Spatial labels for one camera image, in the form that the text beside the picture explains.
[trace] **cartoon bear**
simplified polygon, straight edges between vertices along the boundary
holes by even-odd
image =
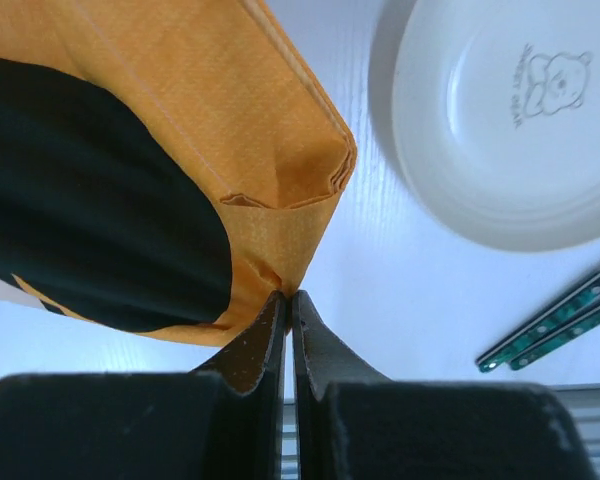
[[[535,117],[553,115],[563,108],[579,108],[589,81],[592,55],[559,53],[554,57],[535,55],[529,60],[524,114]]]

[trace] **white plate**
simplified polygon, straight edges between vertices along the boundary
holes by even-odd
[[[495,248],[600,237],[600,0],[420,0],[393,129],[410,189]]]

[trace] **black fabric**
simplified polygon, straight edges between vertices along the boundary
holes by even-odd
[[[11,285],[12,287],[20,289],[20,285],[18,285],[18,282],[16,282],[16,279],[13,277],[13,275],[4,275],[0,273],[0,280],[2,280],[4,283]]]
[[[109,92],[0,59],[0,278],[79,315],[147,332],[227,309],[213,206]]]
[[[55,305],[51,305],[47,302],[42,302],[42,306],[47,309],[48,311],[50,311],[51,313],[57,313],[58,315],[64,315],[64,312],[62,310],[60,310],[58,307],[56,307]]]

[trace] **white wood grain surface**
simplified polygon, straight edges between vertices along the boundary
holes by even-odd
[[[395,167],[388,105],[410,2],[269,0],[359,147],[356,172],[303,288],[343,340],[396,379],[600,383],[600,327],[520,372],[501,367],[483,375],[474,365],[600,260],[600,241],[549,254],[493,251],[449,232],[409,195]],[[215,351],[0,303],[0,377],[186,371]],[[287,397],[292,374],[288,348]]]

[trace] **orange fabric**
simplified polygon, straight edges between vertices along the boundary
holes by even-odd
[[[0,57],[106,88],[211,199],[228,310],[158,338],[224,345],[300,284],[355,162],[350,131],[261,0],[0,0]]]

